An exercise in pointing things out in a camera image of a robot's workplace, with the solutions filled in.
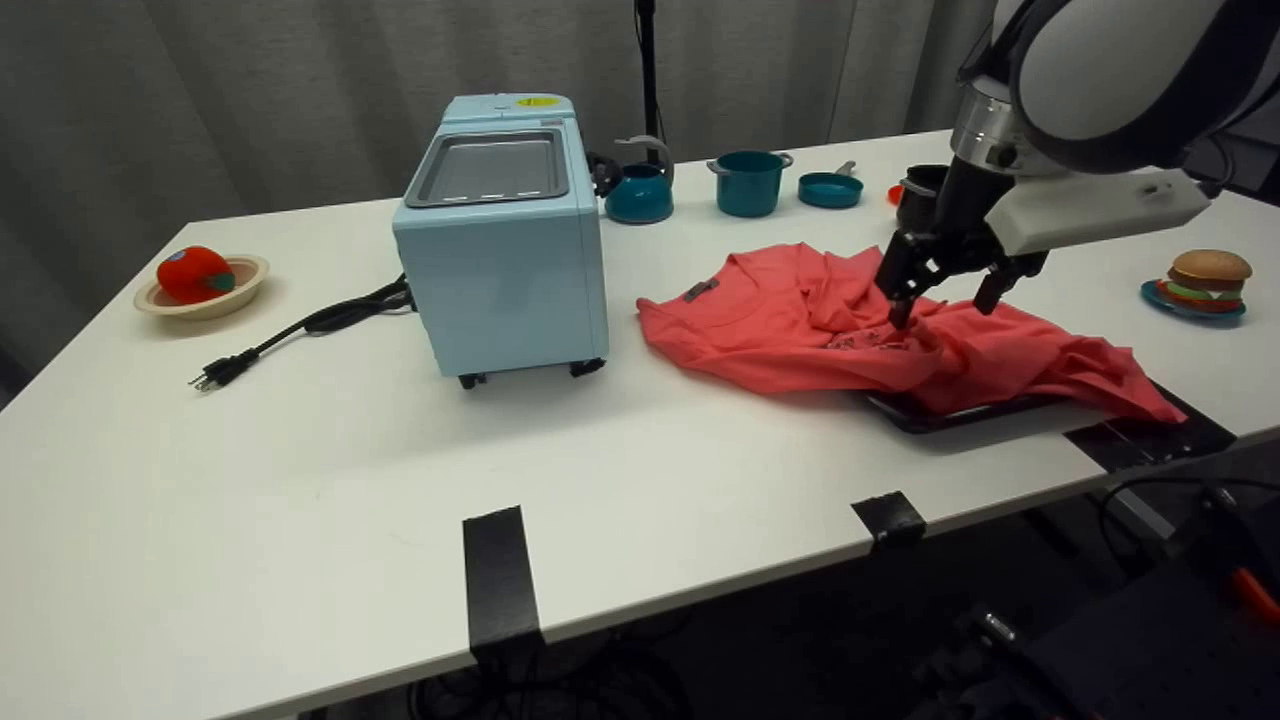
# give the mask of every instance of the dark blue cup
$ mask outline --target dark blue cup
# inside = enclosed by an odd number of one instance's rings
[[[778,194],[785,183],[785,170],[792,155],[785,151],[730,151],[709,170],[717,180],[717,207],[724,217],[770,217],[778,207]]]

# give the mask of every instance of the burger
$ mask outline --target burger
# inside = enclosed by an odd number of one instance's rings
[[[1157,281],[1153,292],[1173,313],[1192,317],[1242,317],[1242,290],[1253,276],[1246,256],[1195,247],[1173,260],[1167,281]]]

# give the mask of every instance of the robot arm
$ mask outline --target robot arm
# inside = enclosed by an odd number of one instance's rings
[[[885,253],[891,320],[957,274],[990,274],[992,313],[1054,247],[1201,217],[1186,151],[1260,97],[1275,30],[1275,0],[1000,0],[935,217]]]

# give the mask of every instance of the red cloth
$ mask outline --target red cloth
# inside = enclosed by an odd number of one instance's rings
[[[649,350],[684,371],[748,392],[891,392],[951,415],[1026,397],[1063,397],[1115,415],[1180,426],[1127,350],[1000,306],[922,300],[913,329],[888,324],[880,253],[823,256],[810,244],[730,256],[691,292],[641,300]]]

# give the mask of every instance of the table surface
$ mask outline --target table surface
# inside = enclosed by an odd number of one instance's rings
[[[402,260],[394,202],[189,223],[165,253],[266,256],[269,292],[216,329],[159,329],[131,310],[148,265],[0,415],[7,718],[281,711],[469,664],[460,524],[514,505],[540,626],[560,641],[864,556],[851,505],[880,493],[946,534],[1102,480],[1062,438],[1096,422],[1081,407],[905,438],[848,397],[763,401],[643,350],[636,298],[670,300],[730,253],[885,244],[885,187],[950,160],[950,138],[792,155],[770,222],[721,217],[711,172],[684,163],[670,223],[604,223],[613,355],[590,379],[524,371],[460,392],[404,317],[299,342],[202,397],[189,379],[210,360],[379,290]],[[797,176],[839,160],[862,163],[864,207],[797,206]],[[1162,383],[1256,438],[1280,426],[1275,232],[1275,207],[1219,196],[1189,229],[1055,253],[1008,300],[1132,343]],[[1138,300],[1195,244],[1256,265],[1246,329],[1192,329]]]

